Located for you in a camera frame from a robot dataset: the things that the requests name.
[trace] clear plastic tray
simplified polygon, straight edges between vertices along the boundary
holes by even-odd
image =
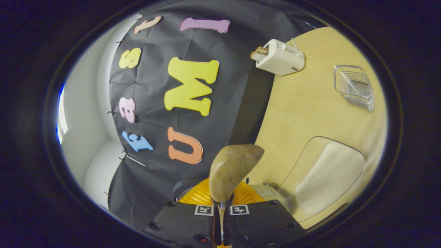
[[[350,104],[374,110],[374,90],[366,72],[360,66],[336,65],[334,67],[334,88]]]

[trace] window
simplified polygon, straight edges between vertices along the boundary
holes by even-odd
[[[63,86],[63,89],[60,93],[60,101],[58,102],[58,124],[57,124],[57,135],[58,142],[61,144],[63,141],[63,136],[68,130],[66,115],[64,113],[64,89],[66,85]]]

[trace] wooden table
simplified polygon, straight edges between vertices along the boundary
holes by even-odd
[[[296,185],[314,166],[295,167],[305,145],[316,136],[326,137],[360,151],[365,157],[363,172],[355,184],[334,204],[308,216],[300,208],[292,215],[309,228],[351,202],[374,174],[385,145],[387,109],[385,98],[372,67],[343,35],[331,27],[316,29],[296,37],[297,47],[305,53],[306,65],[299,72],[275,76],[265,118],[256,145],[265,154],[248,175],[250,184],[268,183],[293,196]],[[375,96],[372,113],[349,104],[333,86],[334,66],[361,66],[367,73]]]

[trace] black backdrop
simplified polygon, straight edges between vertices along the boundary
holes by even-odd
[[[324,26],[293,5],[281,4],[279,1],[263,5],[251,1],[187,0],[139,11],[143,17],[127,32],[113,58],[109,94],[121,143],[128,156],[145,166],[127,158],[120,164],[109,192],[110,211],[131,225],[136,224],[138,218],[148,221],[167,200],[174,199],[177,185],[191,186],[207,178],[211,162],[224,146],[255,142],[274,74],[257,69],[255,61],[250,59],[251,52],[272,38],[286,42]],[[136,26],[158,15],[162,16],[158,24],[134,34]],[[227,19],[231,24],[224,34],[208,29],[180,31],[180,24],[189,17]],[[142,50],[138,65],[120,68],[121,54],[133,48]],[[195,98],[211,100],[208,116],[189,109],[175,107],[168,111],[165,108],[165,92],[182,85],[168,74],[168,64],[173,57],[219,61],[216,81],[208,85],[212,93]],[[134,123],[121,116],[121,97],[134,99]],[[169,142],[168,127],[201,143],[200,163],[192,165],[169,158],[169,145],[190,154],[192,149],[181,142]],[[136,152],[122,137],[123,131],[145,137],[154,150]]]

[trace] foam letter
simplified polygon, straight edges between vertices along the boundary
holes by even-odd
[[[124,69],[129,67],[129,69],[138,65],[139,57],[141,56],[140,48],[133,48],[132,50],[127,50],[121,54],[120,68]]]
[[[130,98],[120,99],[120,114],[123,118],[126,118],[128,122],[133,123],[135,121],[135,101]]]
[[[194,62],[173,57],[168,63],[168,73],[183,85],[165,93],[165,108],[167,110],[172,110],[174,107],[191,109],[199,111],[202,116],[207,116],[210,112],[210,99],[192,100],[192,98],[210,94],[212,90],[196,78],[203,79],[210,84],[214,83],[218,69],[219,62],[217,60]]]
[[[151,20],[151,21],[143,21],[141,24],[139,24],[138,26],[135,27],[135,31],[134,33],[137,34],[139,33],[141,30],[149,28],[149,27],[153,27],[154,25],[156,25],[156,23],[158,23],[161,20],[162,16],[157,16],[155,17],[155,19]]]
[[[126,131],[123,131],[123,137],[126,139],[127,142],[129,142],[129,145],[137,152],[141,149],[153,150],[153,147],[150,145],[150,143],[142,136],[140,140],[138,140],[138,136],[136,134],[131,134],[127,136]]]
[[[168,140],[173,142],[175,140],[182,143],[186,143],[193,148],[193,153],[188,154],[179,150],[176,150],[172,145],[168,146],[168,156],[171,159],[177,159],[187,164],[195,165],[202,160],[202,146],[199,141],[193,137],[175,132],[172,127],[168,128],[167,131]]]
[[[230,21],[228,20],[195,20],[190,17],[181,23],[179,31],[184,31],[188,28],[205,28],[217,30],[219,33],[226,33],[229,27]]]

